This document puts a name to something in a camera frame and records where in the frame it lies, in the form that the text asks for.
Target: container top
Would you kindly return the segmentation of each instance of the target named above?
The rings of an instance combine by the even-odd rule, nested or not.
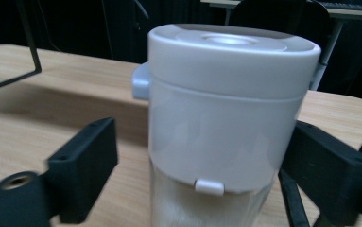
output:
[[[153,78],[226,96],[303,96],[319,54],[304,38],[245,27],[166,25],[148,35]]]

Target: translucent container base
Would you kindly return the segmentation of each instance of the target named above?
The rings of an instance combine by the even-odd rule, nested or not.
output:
[[[272,187],[213,196],[168,178],[150,162],[151,227],[250,227]]]

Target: light wood tabletop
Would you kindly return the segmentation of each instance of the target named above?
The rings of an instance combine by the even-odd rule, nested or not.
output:
[[[81,226],[149,226],[148,103],[131,96],[138,64],[46,50],[39,55],[40,74],[0,88],[0,180],[25,170],[45,172],[45,160],[82,127],[112,116],[120,163]],[[0,80],[32,65],[27,48],[0,45]],[[353,148],[362,144],[362,99],[309,91],[299,120]],[[304,201],[314,221],[318,211]],[[257,226],[288,226],[277,183]]]

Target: white cylindrical container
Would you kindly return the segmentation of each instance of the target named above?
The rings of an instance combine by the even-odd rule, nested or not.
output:
[[[259,29],[150,31],[134,95],[149,99],[153,227],[254,223],[319,54],[303,38]]]

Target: black metal rod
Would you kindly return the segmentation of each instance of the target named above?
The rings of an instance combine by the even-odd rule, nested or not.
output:
[[[30,49],[30,53],[31,53],[31,56],[33,59],[35,69],[32,72],[25,73],[21,76],[13,78],[13,79],[7,79],[7,80],[0,82],[0,88],[3,86],[9,85],[13,82],[19,81],[21,79],[26,79],[28,77],[34,76],[34,75],[42,72],[42,66],[40,64],[39,55],[37,54],[37,48],[36,48],[36,44],[34,42],[33,33],[31,31],[30,23],[28,21],[28,17],[26,14],[24,0],[16,0],[16,4],[17,4],[18,10],[19,10],[19,14],[21,16],[21,21],[22,21],[22,25],[24,27],[27,44]]]
[[[291,227],[309,227],[310,224],[304,211],[301,194],[296,182],[281,169],[278,174],[284,196],[284,205]]]

